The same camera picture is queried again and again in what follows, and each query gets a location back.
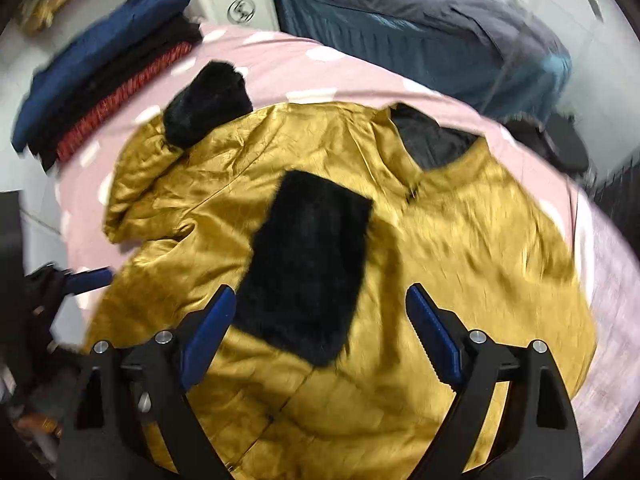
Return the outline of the lilac textured blanket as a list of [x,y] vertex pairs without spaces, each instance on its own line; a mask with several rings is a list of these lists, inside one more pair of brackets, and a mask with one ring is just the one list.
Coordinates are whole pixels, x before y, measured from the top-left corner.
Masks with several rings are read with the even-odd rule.
[[576,266],[596,322],[597,350],[573,399],[589,474],[613,447],[639,402],[639,263],[610,219],[580,194]]

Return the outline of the folded navy blue garment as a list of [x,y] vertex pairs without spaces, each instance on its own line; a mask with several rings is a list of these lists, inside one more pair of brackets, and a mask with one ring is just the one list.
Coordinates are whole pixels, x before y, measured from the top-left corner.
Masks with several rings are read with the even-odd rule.
[[17,115],[11,144],[24,152],[39,127],[96,70],[149,32],[181,13],[191,0],[126,0],[112,13],[76,36],[32,77],[29,94]]

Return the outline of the pink polka dot bedsheet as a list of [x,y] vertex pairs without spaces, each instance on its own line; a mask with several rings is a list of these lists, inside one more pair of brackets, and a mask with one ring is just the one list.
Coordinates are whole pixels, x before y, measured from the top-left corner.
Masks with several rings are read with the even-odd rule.
[[450,96],[309,39],[232,26],[205,25],[202,32],[198,47],[122,105],[63,166],[55,193],[72,269],[117,269],[128,257],[128,250],[110,244],[102,233],[118,154],[134,130],[156,116],[207,62],[219,60],[231,63],[243,75],[257,108],[280,102],[347,101],[372,107],[403,102],[439,125],[484,136],[491,154],[554,221],[573,251],[586,298],[593,297],[592,214],[585,194],[567,176],[518,144],[498,122]]

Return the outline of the gold satin jacket black fur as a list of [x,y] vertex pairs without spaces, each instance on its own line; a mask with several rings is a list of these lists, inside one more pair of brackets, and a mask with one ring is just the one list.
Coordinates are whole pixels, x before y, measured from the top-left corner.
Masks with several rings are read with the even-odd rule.
[[485,139],[405,104],[254,110],[212,63],[130,136],[89,328],[144,344],[230,286],[186,397],[228,479],[579,479],[596,334],[558,227]]

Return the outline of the black metal rack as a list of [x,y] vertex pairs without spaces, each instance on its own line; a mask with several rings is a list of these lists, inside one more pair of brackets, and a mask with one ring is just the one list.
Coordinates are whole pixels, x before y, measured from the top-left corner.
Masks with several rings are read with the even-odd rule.
[[616,226],[636,257],[640,252],[639,150],[623,162],[592,194],[595,203]]

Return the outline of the grey and teal bed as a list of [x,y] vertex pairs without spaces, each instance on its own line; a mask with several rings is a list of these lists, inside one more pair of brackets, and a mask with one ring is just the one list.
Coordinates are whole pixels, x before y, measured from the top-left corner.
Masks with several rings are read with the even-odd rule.
[[543,21],[498,0],[274,0],[288,34],[452,96],[485,116],[542,122],[572,59]]

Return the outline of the folded red patterned garment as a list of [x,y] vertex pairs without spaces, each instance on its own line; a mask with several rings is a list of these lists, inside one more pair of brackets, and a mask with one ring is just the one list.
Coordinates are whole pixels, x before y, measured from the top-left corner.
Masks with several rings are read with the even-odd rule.
[[152,82],[166,68],[185,58],[193,48],[194,45],[188,42],[176,44],[100,99],[71,127],[64,130],[64,134],[49,151],[52,162],[62,162],[62,164],[68,162],[100,125],[110,119],[132,96]]

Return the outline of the black round stool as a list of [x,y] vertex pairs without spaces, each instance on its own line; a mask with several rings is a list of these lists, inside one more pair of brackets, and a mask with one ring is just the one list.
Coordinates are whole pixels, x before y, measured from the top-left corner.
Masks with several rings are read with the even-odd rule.
[[546,160],[556,170],[579,177],[590,168],[590,158],[573,115],[553,112],[546,122],[516,114],[502,123],[515,141]]

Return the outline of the folded black garment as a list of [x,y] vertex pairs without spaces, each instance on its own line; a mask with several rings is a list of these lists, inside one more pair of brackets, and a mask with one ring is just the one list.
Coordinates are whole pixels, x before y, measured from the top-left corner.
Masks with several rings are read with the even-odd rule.
[[59,110],[36,128],[29,151],[45,172],[58,160],[58,142],[100,101],[179,44],[193,48],[202,41],[200,25],[179,13],[97,68],[66,98]]

